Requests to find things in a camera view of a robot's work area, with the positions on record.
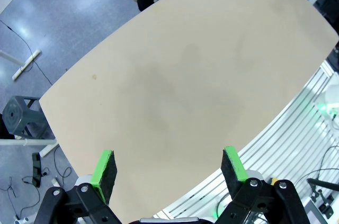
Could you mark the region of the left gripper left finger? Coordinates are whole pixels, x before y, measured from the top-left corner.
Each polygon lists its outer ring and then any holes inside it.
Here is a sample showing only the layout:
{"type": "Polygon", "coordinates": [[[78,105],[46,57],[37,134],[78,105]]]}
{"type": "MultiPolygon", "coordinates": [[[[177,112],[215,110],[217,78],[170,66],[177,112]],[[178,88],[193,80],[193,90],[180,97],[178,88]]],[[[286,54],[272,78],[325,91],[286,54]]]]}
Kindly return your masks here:
{"type": "Polygon", "coordinates": [[[93,224],[122,224],[109,207],[116,176],[114,151],[105,150],[89,182],[69,191],[61,187],[46,191],[34,224],[76,224],[83,217],[93,224]]]}

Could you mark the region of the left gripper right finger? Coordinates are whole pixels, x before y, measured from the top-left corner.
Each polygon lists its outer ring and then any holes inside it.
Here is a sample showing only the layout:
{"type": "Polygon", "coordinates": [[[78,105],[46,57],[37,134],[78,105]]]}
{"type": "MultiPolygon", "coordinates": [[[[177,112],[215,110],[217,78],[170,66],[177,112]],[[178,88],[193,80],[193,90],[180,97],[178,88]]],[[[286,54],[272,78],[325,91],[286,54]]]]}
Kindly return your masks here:
{"type": "Polygon", "coordinates": [[[221,171],[231,202],[215,224],[244,224],[251,213],[262,213],[268,224],[310,224],[294,184],[249,177],[235,147],[224,148],[221,171]]]}

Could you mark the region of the white metal table foot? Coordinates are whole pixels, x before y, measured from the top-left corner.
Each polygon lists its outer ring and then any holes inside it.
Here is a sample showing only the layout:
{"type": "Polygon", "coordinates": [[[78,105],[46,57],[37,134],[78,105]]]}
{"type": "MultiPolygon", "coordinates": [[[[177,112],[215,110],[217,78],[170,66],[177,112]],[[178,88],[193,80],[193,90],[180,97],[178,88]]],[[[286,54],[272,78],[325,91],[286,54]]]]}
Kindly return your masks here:
{"type": "Polygon", "coordinates": [[[19,65],[19,69],[15,72],[15,74],[12,76],[12,80],[16,81],[17,78],[25,71],[25,69],[28,67],[28,65],[30,65],[31,63],[33,63],[34,59],[41,54],[41,50],[37,49],[35,52],[33,52],[29,58],[26,61],[21,61],[17,58],[15,58],[14,56],[11,56],[10,54],[4,52],[3,50],[0,50],[0,57],[16,64],[19,65]]]}
{"type": "Polygon", "coordinates": [[[56,139],[0,139],[0,146],[44,146],[39,155],[45,157],[58,146],[58,141],[56,139]]]}

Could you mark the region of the grey metal stand base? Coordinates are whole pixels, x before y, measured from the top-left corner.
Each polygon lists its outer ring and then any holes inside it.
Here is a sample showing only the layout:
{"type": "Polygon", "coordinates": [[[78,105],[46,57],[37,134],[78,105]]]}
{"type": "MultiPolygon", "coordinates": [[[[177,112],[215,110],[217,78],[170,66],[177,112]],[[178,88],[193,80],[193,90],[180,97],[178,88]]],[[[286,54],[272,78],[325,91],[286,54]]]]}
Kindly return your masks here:
{"type": "Polygon", "coordinates": [[[39,97],[12,96],[7,102],[2,118],[8,132],[27,139],[40,139],[48,129],[47,119],[42,111],[31,109],[39,97]],[[35,124],[40,129],[34,136],[29,125],[35,124]]]}

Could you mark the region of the aluminium profile frame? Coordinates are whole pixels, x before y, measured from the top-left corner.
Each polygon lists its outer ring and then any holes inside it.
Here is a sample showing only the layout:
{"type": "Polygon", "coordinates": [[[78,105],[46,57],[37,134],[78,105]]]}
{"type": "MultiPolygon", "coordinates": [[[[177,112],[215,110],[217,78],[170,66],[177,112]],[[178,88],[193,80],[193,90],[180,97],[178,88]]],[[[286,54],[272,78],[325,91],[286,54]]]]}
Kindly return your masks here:
{"type": "MultiPolygon", "coordinates": [[[[290,180],[302,200],[309,200],[307,178],[339,182],[339,111],[325,115],[322,93],[339,84],[339,75],[324,61],[301,92],[239,151],[245,169],[258,171],[265,180],[290,180]]],[[[221,170],[153,217],[219,217],[231,201],[221,170]]]]}

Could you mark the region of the black metal bracket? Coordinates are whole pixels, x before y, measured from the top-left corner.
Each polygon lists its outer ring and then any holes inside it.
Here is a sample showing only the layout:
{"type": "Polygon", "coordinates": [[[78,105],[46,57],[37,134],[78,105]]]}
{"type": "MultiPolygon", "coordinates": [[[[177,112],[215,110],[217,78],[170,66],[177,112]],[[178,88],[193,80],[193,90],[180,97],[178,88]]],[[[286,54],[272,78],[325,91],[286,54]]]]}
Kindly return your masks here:
{"type": "Polygon", "coordinates": [[[312,190],[312,195],[310,197],[311,200],[313,201],[313,203],[316,203],[317,198],[319,196],[321,197],[323,203],[320,205],[318,209],[320,210],[322,214],[326,216],[327,219],[329,219],[334,214],[333,208],[331,206],[331,204],[334,202],[334,198],[331,195],[328,196],[327,198],[324,197],[322,190],[321,189],[316,190],[316,187],[319,186],[322,188],[326,188],[332,191],[339,192],[339,184],[325,182],[325,181],[321,181],[321,180],[313,179],[313,178],[308,178],[307,183],[309,184],[312,190]]]}

